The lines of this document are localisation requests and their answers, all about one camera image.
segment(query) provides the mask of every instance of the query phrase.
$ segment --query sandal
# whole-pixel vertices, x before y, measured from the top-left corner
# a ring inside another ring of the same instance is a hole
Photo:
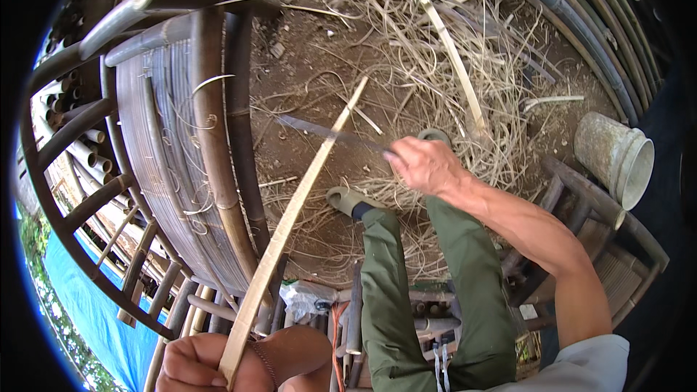
[[[437,128],[425,128],[419,134],[416,136],[416,138],[419,138],[420,140],[441,140],[445,144],[448,145],[452,149],[452,144],[450,143],[450,138],[448,138],[448,135],[445,135],[445,132],[441,131],[440,129]]]
[[[327,191],[327,203],[334,209],[353,218],[353,208],[359,203],[365,203],[372,207],[386,208],[387,206],[378,200],[368,198],[358,191],[347,187],[334,187]]]

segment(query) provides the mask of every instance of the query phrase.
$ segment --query green pants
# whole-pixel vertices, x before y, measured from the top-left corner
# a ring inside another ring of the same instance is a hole
[[[486,389],[514,381],[514,334],[492,240],[470,214],[437,197],[427,197],[426,204],[462,309],[462,338],[448,368],[450,388]],[[361,329],[373,389],[435,392],[433,367],[424,360],[414,330],[399,222],[387,209],[372,209],[362,220]]]

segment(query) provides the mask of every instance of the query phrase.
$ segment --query knife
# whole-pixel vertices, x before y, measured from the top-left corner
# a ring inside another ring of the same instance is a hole
[[[396,156],[396,153],[394,153],[387,147],[379,145],[378,143],[375,143],[373,141],[364,140],[356,134],[351,134],[349,132],[334,132],[330,128],[320,126],[319,124],[306,122],[303,119],[294,118],[290,115],[281,115],[278,118],[278,122],[279,124],[291,126],[292,128],[297,129],[299,131],[308,131],[316,135],[324,136],[326,138],[334,138],[336,141],[343,141],[344,143],[363,144],[364,146],[368,147],[370,150],[373,150],[374,152],[389,153],[393,156]]]

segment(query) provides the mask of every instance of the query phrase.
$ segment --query plastic bag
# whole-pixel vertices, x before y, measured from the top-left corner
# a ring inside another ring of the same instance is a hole
[[[339,296],[331,287],[302,280],[281,285],[279,293],[286,303],[286,314],[292,314],[298,324],[307,324],[315,315],[326,314],[326,310],[317,309],[318,303],[331,306]]]

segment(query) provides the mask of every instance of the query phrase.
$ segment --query white sleeve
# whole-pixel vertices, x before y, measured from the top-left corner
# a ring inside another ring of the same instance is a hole
[[[627,376],[629,342],[600,335],[571,344],[539,374],[488,389],[488,392],[620,392]]]

